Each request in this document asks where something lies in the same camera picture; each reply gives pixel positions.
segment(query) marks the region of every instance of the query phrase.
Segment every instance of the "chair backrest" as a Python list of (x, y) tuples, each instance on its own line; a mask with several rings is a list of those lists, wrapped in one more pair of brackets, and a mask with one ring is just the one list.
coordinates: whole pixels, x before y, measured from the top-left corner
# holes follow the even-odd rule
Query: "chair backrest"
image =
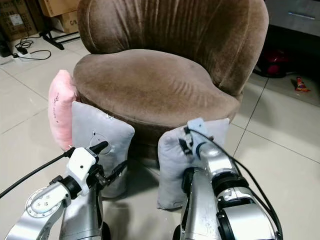
[(81, 0), (78, 26), (93, 54), (150, 49), (202, 65), (239, 96), (255, 66), (269, 18), (263, 0)]

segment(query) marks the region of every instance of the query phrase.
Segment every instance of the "metal stand leg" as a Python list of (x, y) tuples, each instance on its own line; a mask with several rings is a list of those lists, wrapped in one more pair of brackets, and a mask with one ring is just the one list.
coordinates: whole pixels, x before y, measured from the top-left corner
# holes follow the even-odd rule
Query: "metal stand leg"
[(53, 46), (57, 47), (58, 49), (64, 50), (65, 49), (65, 47), (63, 46), (64, 43), (79, 39), (80, 37), (77, 36), (77, 37), (73, 37), (73, 38), (70, 38), (70, 39), (67, 39), (67, 40), (62, 40), (62, 41), (57, 41), (57, 40), (58, 39), (63, 39), (65, 37), (68, 37), (68, 36), (71, 36), (71, 35), (74, 35), (74, 34), (77, 34), (77, 33), (78, 33), (78, 31), (77, 32), (73, 32), (73, 33), (68, 33), (68, 34), (65, 34), (65, 35), (62, 35), (62, 36), (52, 37), (51, 31), (47, 31), (47, 32), (41, 32), (40, 36), (42, 36), (42, 38), (45, 41), (47, 41), (48, 43), (50, 43)]

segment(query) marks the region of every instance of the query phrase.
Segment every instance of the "chair seat cushion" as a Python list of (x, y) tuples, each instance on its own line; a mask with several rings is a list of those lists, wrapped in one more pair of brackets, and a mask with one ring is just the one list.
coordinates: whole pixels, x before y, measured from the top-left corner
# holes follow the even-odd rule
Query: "chair seat cushion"
[(191, 119), (232, 119), (240, 104), (198, 63), (147, 49), (89, 54), (76, 65), (74, 82), (82, 102), (132, 125), (133, 141), (147, 145)]

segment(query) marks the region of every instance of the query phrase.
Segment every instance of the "black cable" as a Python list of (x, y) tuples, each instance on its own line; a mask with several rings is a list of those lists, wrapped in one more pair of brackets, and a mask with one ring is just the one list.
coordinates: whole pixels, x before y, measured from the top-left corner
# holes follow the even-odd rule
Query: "black cable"
[(23, 49), (27, 49), (30, 48), (32, 44), (34, 44), (35, 42), (29, 39), (39, 39), (41, 38), (41, 36), (27, 36), (24, 38), (20, 39), (20, 42), (18, 44), (16, 44), (14, 47), (17, 48), (23, 48)]
[(49, 51), (49, 50), (37, 50), (37, 51), (30, 52), (29, 54), (34, 54), (34, 53), (39, 53), (39, 52), (48, 52), (49, 56), (47, 56), (45, 58), (35, 58), (35, 57), (24, 57), (24, 56), (17, 55), (16, 58), (31, 59), (31, 60), (47, 60), (48, 58), (51, 57), (51, 51)]
[(51, 161), (43, 164), (42, 166), (38, 167), (37, 169), (33, 170), (32, 172), (28, 173), (27, 175), (25, 175), (24, 177), (20, 178), (18, 181), (16, 181), (14, 184), (12, 184), (11, 186), (9, 186), (6, 190), (4, 190), (3, 192), (0, 193), (0, 199), (6, 195), (7, 193), (9, 193), (12, 189), (14, 189), (16, 186), (18, 186), (19, 184), (21, 184), (22, 182), (24, 182), (25, 180), (27, 180), (28, 178), (30, 178), (32, 175), (36, 174), (37, 172), (41, 171), (42, 169), (48, 167), (49, 165), (55, 163), (56, 161), (62, 159), (63, 157), (68, 157), (70, 158), (72, 153), (74, 152), (75, 148), (72, 147), (70, 148), (68, 151), (64, 152), (63, 154), (61, 154), (60, 156), (57, 156), (55, 159), (52, 159)]
[(270, 215), (270, 217), (272, 217), (270, 208), (264, 203), (264, 201), (261, 200), (261, 198), (250, 187), (248, 188), (252, 192), (252, 195), (254, 196), (254, 198), (259, 202), (259, 204), (262, 205), (262, 207), (266, 210), (266, 212)]
[(277, 227), (277, 237), (280, 240), (283, 240), (283, 232), (282, 232), (282, 227), (281, 227), (281, 223), (280, 220), (277, 216), (277, 213), (275, 211), (275, 209), (273, 208), (271, 202), (269, 201), (269, 199), (267, 198), (266, 194), (264, 193), (264, 191), (262, 190), (262, 188), (260, 187), (259, 183), (257, 182), (257, 180), (255, 179), (255, 177), (252, 175), (252, 173), (249, 171), (249, 169), (247, 169), (241, 162), (239, 162), (238, 160), (236, 160), (233, 156), (229, 155), (229, 153), (227, 153), (221, 146), (219, 146), (217, 143), (215, 143), (212, 139), (210, 139), (209, 137), (207, 137), (206, 135), (204, 135), (203, 133), (197, 131), (197, 130), (193, 130), (189, 128), (189, 131), (192, 131), (194, 133), (197, 133), (199, 135), (201, 135), (202, 137), (204, 137), (205, 139), (209, 140), (211, 143), (213, 143), (214, 145), (216, 145), (225, 155), (227, 155), (231, 160), (233, 160), (235, 163), (237, 163), (238, 165), (240, 165), (250, 176), (250, 178), (252, 179), (252, 181), (254, 182), (254, 184), (256, 185), (256, 187), (258, 188), (259, 192), (261, 193), (264, 201), (266, 202), (266, 205), (268, 206), (267, 208), (266, 205), (264, 204), (264, 202), (256, 195), (258, 198), (257, 200), (261, 201), (263, 204), (261, 204), (261, 202), (259, 201), (259, 203), (263, 206), (263, 208), (265, 208), (266, 212), (269, 214), (270, 212), (270, 217), (272, 218), (272, 220), (274, 221), (276, 227)]

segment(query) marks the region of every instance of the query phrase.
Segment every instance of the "tiled floor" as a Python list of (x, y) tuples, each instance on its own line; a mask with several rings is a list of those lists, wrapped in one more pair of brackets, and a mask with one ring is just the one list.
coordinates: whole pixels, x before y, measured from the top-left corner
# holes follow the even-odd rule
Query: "tiled floor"
[[(61, 153), (48, 124), (49, 85), (59, 69), (72, 73), (88, 54), (80, 40), (64, 46), (60, 51), (36, 39), (32, 49), (49, 49), (51, 58), (0, 66), (0, 191)], [(278, 212), (284, 239), (319, 239), (320, 108), (279, 93), (281, 83), (272, 81), (251, 76), (225, 148), (261, 183)], [(66, 163), (55, 163), (0, 199), (0, 239), (20, 217), (28, 196), (63, 174)], [(172, 238), (180, 213), (156, 209), (158, 174), (136, 162), (128, 196), (103, 203), (113, 240)], [(58, 239), (60, 222), (51, 240)]]

